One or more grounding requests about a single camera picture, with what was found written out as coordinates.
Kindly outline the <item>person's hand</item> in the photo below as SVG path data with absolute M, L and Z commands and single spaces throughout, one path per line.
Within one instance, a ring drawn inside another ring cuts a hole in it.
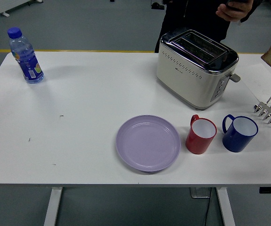
M 246 17 L 251 11 L 253 0 L 231 0 L 227 4 L 220 4 L 216 15 L 225 21 L 236 22 Z

